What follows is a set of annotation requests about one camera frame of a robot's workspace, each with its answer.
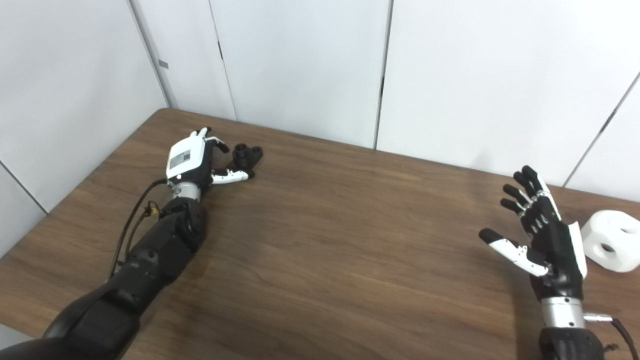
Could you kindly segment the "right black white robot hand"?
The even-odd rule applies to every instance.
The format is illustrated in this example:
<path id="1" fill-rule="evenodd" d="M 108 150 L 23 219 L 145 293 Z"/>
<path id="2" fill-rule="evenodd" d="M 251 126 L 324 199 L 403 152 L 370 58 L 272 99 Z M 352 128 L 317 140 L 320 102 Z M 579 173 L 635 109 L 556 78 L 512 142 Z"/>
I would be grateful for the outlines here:
<path id="1" fill-rule="evenodd" d="M 512 177 L 519 187 L 503 185 L 510 198 L 502 198 L 500 205 L 516 214 L 529 244 L 519 244 L 491 228 L 480 230 L 478 237 L 529 274 L 539 302 L 552 297 L 584 300 L 587 268 L 579 226 L 563 221 L 547 183 L 532 167 L 525 165 Z"/>

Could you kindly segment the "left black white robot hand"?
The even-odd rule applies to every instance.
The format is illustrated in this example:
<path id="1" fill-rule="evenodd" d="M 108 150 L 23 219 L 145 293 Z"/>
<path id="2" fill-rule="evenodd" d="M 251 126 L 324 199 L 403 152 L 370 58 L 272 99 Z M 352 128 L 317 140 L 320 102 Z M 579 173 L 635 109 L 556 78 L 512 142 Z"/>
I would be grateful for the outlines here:
<path id="1" fill-rule="evenodd" d="M 169 151 L 166 177 L 170 183 L 190 184 L 201 191 L 213 185 L 244 182 L 255 177 L 254 168 L 263 158 L 260 146 L 239 143 L 231 149 L 216 136 L 208 136 L 210 127 L 193 131 L 176 142 Z M 213 167 L 214 150 L 231 153 L 231 162 L 224 168 Z"/>

